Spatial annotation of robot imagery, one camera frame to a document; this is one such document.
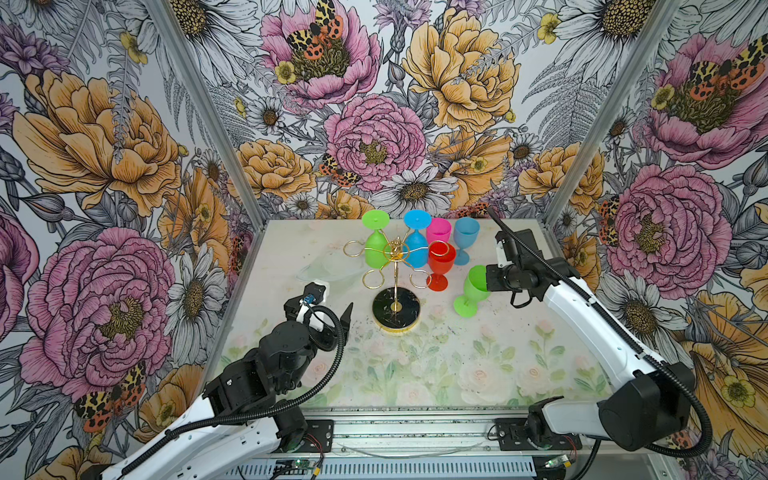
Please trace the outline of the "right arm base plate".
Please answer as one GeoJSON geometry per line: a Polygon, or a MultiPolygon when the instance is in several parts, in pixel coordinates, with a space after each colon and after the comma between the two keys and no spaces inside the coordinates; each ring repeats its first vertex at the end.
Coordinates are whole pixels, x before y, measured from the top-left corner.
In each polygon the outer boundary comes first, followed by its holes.
{"type": "Polygon", "coordinates": [[[495,441],[501,451],[579,452],[582,449],[582,442],[577,435],[554,434],[546,427],[522,417],[495,419],[486,438],[495,441]]]}

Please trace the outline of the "green wine glass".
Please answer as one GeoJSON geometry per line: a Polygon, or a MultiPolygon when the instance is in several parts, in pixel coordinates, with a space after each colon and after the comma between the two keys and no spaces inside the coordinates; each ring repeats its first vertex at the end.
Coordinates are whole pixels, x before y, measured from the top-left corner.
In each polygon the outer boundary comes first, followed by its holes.
{"type": "Polygon", "coordinates": [[[479,304],[489,296],[486,267],[473,266],[464,281],[463,294],[454,300],[454,311],[463,318],[472,318],[477,314],[479,304]]]}
{"type": "Polygon", "coordinates": [[[383,229],[389,222],[388,213],[382,210],[371,210],[362,216],[363,226],[371,231],[364,244],[365,261],[371,269],[381,269],[387,264],[384,250],[388,245],[388,239],[383,229]]]}

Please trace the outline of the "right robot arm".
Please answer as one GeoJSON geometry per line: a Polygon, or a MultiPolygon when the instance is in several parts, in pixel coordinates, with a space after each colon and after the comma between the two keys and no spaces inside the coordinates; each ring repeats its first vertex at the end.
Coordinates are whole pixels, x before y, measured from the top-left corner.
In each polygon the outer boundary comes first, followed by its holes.
{"type": "Polygon", "coordinates": [[[575,434],[636,451],[688,427],[690,414],[700,409],[691,369],[668,363],[643,344],[564,258],[544,258],[531,231],[503,227],[495,241],[497,261],[485,268],[487,290],[525,293],[557,314],[597,359],[612,388],[601,400],[554,396],[531,405],[525,429],[534,445],[575,434]]]}

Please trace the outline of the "light blue wine glass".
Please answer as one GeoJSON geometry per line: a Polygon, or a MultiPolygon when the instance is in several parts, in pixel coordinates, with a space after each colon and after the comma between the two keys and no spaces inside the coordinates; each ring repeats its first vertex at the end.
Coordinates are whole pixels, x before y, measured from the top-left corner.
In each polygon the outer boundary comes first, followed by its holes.
{"type": "Polygon", "coordinates": [[[467,249],[471,247],[479,234],[480,224],[471,217],[457,219],[453,228],[453,241],[456,245],[455,264],[463,266],[469,263],[470,256],[467,249]]]}

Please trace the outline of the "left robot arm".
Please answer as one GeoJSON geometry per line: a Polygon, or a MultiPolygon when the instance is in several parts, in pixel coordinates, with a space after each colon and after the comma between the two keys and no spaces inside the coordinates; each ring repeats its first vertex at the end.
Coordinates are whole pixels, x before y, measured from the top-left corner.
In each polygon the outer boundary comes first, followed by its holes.
{"type": "Polygon", "coordinates": [[[353,308],[336,314],[299,297],[286,319],[208,382],[185,413],[132,456],[85,479],[212,479],[248,457],[295,448],[301,405],[338,371],[353,308]]]}

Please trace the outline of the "red wine glass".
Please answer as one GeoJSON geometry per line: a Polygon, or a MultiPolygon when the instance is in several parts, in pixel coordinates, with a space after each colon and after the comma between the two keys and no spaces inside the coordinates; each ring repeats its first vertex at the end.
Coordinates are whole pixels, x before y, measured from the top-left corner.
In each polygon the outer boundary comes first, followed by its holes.
{"type": "Polygon", "coordinates": [[[431,273],[427,278],[427,287],[436,292],[447,289],[446,274],[453,268],[456,259],[456,249],[444,241],[435,241],[428,248],[428,266],[431,273]]]}

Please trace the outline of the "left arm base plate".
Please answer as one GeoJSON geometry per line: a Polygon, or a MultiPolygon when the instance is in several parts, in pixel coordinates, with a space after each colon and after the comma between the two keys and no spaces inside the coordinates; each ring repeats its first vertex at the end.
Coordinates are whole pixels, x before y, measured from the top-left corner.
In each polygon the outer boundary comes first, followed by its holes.
{"type": "Polygon", "coordinates": [[[331,419],[310,419],[303,436],[288,449],[292,454],[328,454],[332,451],[335,422],[331,419]]]}

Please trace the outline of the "pink wine glass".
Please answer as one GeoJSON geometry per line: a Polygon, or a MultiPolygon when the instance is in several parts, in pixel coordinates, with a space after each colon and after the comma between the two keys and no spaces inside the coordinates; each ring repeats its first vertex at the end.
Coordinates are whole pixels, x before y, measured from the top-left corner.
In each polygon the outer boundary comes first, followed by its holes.
{"type": "Polygon", "coordinates": [[[435,242],[448,243],[451,237],[452,224],[443,218],[433,218],[426,229],[426,240],[429,245],[435,242]]]}

